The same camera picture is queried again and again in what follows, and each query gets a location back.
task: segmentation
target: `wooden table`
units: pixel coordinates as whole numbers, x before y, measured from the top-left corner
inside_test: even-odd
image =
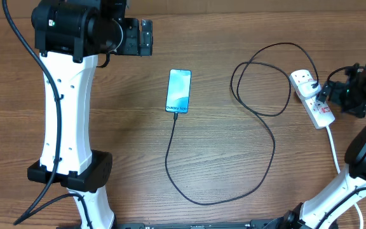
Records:
[[[170,173],[189,197],[200,202],[245,193],[261,179],[272,140],[256,117],[230,94],[229,79],[240,62],[258,49],[291,41],[316,63],[321,83],[332,70],[366,62],[366,11],[319,13],[244,13],[159,15],[154,22],[152,57],[113,57],[97,69],[91,92],[90,142],[114,156],[107,193],[120,223],[190,223],[275,218],[314,197],[335,176],[325,130],[316,130],[292,93],[287,110],[265,118],[276,138],[276,153],[263,185],[251,196],[202,207],[183,199],[169,182],[165,151],[173,115],[164,111],[168,72],[193,72],[190,110],[180,115],[170,153]],[[15,20],[30,44],[29,19]],[[261,53],[287,73],[309,69],[303,53],[278,46]],[[339,74],[339,80],[345,76]],[[287,80],[262,66],[248,69],[241,84],[243,100],[265,113],[286,101]],[[331,106],[340,162],[354,136],[366,124]],[[27,167],[41,155],[44,140],[44,89],[40,68],[5,20],[0,20],[0,228],[32,203],[43,185],[27,180]],[[65,193],[56,184],[43,202]],[[366,226],[366,199],[360,202]],[[73,200],[63,200],[15,228],[73,225],[79,214]],[[350,209],[341,228],[358,228]]]

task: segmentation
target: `cable clip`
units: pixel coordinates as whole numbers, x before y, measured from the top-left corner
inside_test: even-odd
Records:
[[[360,64],[355,63],[352,68],[349,68],[349,69],[345,70],[345,75],[346,76],[351,76],[351,75],[354,76],[358,72],[359,69],[360,69]]]
[[[63,158],[59,158],[58,160],[55,158],[54,160],[53,160],[53,163],[59,163],[59,162],[61,162],[63,160]]]
[[[60,98],[55,98],[55,102],[61,101],[62,99],[64,99],[64,94],[60,95]]]
[[[84,196],[79,197],[79,198],[77,199],[77,201],[82,201],[82,200],[84,200]],[[93,228],[93,221],[87,221],[87,226],[88,226],[89,228]]]

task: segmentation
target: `smartphone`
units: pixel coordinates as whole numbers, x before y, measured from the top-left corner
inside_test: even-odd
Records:
[[[187,113],[189,111],[190,84],[191,71],[183,69],[170,70],[165,108],[167,112]]]

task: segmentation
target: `power plug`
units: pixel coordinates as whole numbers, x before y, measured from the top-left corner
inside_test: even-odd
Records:
[[[330,125],[336,119],[327,103],[325,101],[320,102],[316,99],[316,95],[320,92],[321,87],[312,87],[316,81],[308,70],[302,69],[292,72],[290,82],[292,82],[297,96],[299,96],[311,121],[317,129]]]

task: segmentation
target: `black bracket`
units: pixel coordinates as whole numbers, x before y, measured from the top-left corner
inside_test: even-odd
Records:
[[[123,45],[116,55],[151,56],[153,50],[153,27],[151,20],[142,20],[142,32],[139,30],[139,20],[125,19],[125,34]]]
[[[53,182],[76,191],[95,191],[103,187],[111,173],[112,154],[97,150],[91,152],[93,153],[91,164],[80,175],[77,172],[70,172],[69,175],[56,173]],[[50,176],[51,172],[46,170],[46,166],[40,166],[39,160],[28,168],[30,181],[46,184]]]

